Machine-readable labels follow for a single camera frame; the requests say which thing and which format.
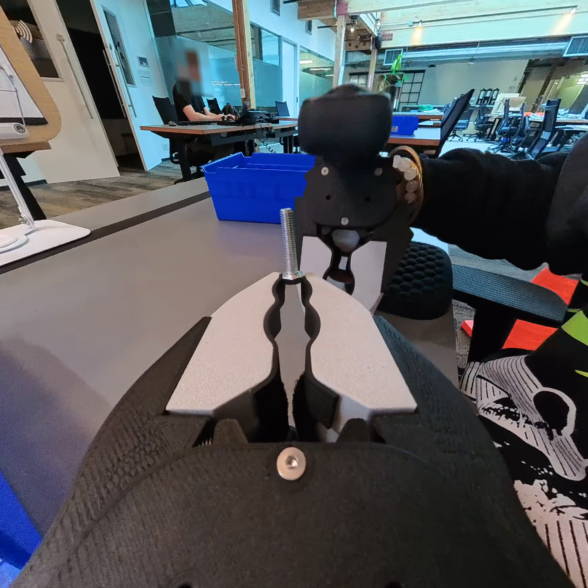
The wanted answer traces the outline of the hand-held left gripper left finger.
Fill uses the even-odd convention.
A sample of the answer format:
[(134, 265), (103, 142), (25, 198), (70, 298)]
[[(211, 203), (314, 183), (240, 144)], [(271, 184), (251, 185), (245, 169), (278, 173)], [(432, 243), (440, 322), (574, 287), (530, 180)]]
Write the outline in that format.
[(275, 341), (285, 283), (272, 272), (207, 318), (166, 411), (234, 419), (244, 432), (288, 432), (288, 400)]

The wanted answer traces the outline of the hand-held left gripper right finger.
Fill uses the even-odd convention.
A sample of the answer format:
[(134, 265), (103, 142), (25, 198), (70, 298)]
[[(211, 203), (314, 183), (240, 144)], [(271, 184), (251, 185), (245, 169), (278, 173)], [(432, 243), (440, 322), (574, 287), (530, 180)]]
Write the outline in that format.
[(327, 431), (349, 420), (412, 414), (417, 402), (369, 309), (311, 273), (300, 284), (309, 342), (305, 357), (306, 406)]

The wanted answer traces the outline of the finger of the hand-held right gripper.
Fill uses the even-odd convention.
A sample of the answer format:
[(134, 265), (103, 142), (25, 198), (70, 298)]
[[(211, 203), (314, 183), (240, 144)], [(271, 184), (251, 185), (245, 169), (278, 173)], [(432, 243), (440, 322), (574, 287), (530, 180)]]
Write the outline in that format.
[(302, 241), (302, 273), (324, 276), (332, 263), (332, 251), (315, 236), (304, 236)]
[(354, 284), (352, 298), (370, 313), (375, 313), (382, 298), (382, 279), (387, 243), (369, 241), (359, 246), (349, 256)]

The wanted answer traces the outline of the long thin silver bolt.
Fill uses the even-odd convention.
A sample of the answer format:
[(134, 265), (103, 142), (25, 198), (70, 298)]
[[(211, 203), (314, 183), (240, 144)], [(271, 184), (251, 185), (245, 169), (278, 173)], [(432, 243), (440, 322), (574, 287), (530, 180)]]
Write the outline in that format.
[(293, 211), (290, 208), (283, 208), (280, 210), (280, 217), (285, 260), (285, 270), (282, 273), (282, 278), (287, 283), (297, 283), (301, 279), (302, 274), (298, 264)]

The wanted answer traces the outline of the person's right forearm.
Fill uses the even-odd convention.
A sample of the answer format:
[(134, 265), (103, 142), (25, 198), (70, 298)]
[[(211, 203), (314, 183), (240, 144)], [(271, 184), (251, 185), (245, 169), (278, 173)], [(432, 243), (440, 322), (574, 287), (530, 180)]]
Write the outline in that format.
[(509, 159), (454, 149), (422, 159), (424, 202), (413, 227), (522, 270), (587, 273), (587, 136), (569, 152)]

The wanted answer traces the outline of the black round cushion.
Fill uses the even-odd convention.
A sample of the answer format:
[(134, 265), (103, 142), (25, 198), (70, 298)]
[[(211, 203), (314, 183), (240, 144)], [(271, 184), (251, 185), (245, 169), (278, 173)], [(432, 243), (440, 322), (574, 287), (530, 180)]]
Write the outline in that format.
[(440, 247), (411, 241), (377, 310), (401, 318), (434, 320), (449, 310), (452, 296), (449, 255)]

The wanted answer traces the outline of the wooden office desk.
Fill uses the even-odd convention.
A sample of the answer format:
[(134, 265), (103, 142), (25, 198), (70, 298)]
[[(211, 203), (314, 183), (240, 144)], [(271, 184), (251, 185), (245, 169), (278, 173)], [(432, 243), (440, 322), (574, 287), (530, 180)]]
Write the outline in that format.
[(245, 156), (251, 156), (256, 143), (273, 135), (283, 139), (284, 153), (293, 153), (293, 137), (297, 134), (297, 119), (279, 119), (278, 123), (255, 123), (253, 125), (141, 125), (140, 130), (151, 132), (170, 141), (171, 159), (179, 166), (181, 179), (175, 184), (202, 177), (202, 172), (192, 172), (187, 155), (187, 143), (195, 138), (208, 137), (212, 146), (243, 145)]
[(418, 127), (411, 135), (392, 134), (384, 151), (392, 151), (397, 146), (408, 146), (417, 152), (436, 151), (440, 145), (440, 127)]

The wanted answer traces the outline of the small red object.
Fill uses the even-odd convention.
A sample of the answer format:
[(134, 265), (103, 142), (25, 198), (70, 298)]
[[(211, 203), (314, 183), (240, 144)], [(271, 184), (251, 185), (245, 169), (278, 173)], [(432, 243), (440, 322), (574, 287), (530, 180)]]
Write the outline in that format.
[[(581, 310), (581, 308), (587, 303), (587, 274), (581, 276), (580, 279), (575, 280), (570, 277), (555, 275), (548, 268), (545, 268), (530, 282), (551, 290), (565, 301), (567, 311), (564, 316), (564, 322), (569, 319), (573, 313)], [(472, 336), (473, 322), (474, 319), (471, 321), (469, 329), (470, 340)], [(523, 320), (517, 320), (502, 349), (522, 349), (526, 351), (536, 350), (549, 336), (555, 333), (557, 328), (558, 327), (545, 327)]]

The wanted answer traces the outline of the wooden pillar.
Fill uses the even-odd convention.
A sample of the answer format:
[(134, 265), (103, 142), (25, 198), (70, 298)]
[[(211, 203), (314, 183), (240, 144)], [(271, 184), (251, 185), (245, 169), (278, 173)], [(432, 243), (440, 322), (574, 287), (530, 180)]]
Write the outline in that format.
[(236, 40), (236, 68), (239, 74), (240, 96), (255, 108), (254, 67), (251, 20), (248, 1), (232, 1), (233, 27)]

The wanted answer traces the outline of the black printed shirt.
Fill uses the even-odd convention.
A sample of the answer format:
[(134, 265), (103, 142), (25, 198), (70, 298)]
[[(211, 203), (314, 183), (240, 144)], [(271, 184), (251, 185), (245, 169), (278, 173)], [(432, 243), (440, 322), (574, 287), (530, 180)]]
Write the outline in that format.
[(587, 587), (587, 274), (562, 326), (536, 350), (469, 362), (460, 390), (548, 551), (576, 587)]

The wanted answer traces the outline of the white sign stand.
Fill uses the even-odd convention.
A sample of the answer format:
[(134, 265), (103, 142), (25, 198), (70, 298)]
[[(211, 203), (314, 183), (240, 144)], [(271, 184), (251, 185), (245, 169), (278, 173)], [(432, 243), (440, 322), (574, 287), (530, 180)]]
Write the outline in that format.
[(56, 220), (33, 220), (24, 195), (1, 152), (1, 172), (20, 213), (21, 222), (1, 230), (1, 268), (88, 237), (91, 230)]

